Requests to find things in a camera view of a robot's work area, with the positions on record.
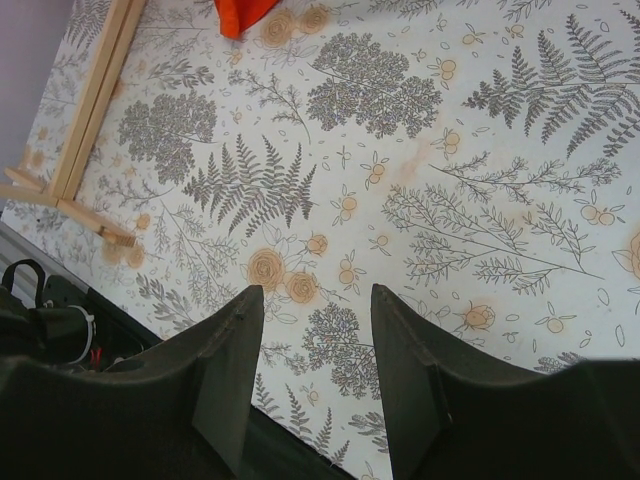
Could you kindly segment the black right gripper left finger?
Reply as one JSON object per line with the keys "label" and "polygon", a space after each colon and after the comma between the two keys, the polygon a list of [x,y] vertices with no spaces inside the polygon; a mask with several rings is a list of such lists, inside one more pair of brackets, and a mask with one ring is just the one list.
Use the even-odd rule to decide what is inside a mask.
{"label": "black right gripper left finger", "polygon": [[233,479],[263,333],[263,290],[103,372],[1,360],[5,479]]}

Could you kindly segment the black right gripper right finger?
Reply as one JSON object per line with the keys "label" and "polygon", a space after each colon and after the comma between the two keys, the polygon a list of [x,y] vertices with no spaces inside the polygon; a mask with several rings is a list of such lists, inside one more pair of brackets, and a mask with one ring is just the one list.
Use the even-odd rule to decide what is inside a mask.
{"label": "black right gripper right finger", "polygon": [[635,479],[639,364],[511,365],[371,292],[371,328],[397,479]]}

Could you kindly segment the orange t shirt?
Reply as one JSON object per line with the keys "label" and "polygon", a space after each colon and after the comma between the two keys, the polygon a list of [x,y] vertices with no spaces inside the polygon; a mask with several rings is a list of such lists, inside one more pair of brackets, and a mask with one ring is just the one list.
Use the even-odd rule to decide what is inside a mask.
{"label": "orange t shirt", "polygon": [[214,0],[219,16],[220,34],[237,40],[261,20],[278,0]]}

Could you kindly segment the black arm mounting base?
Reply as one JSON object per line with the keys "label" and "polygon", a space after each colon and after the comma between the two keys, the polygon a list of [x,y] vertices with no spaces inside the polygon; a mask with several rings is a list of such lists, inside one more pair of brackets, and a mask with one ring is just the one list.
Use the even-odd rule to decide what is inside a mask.
{"label": "black arm mounting base", "polygon": [[[49,277],[28,261],[36,275],[34,304],[13,293],[15,266],[1,278],[1,360],[25,355],[67,373],[103,372],[164,341],[93,292]],[[315,453],[250,404],[238,475],[233,479],[342,479],[337,461]]]}

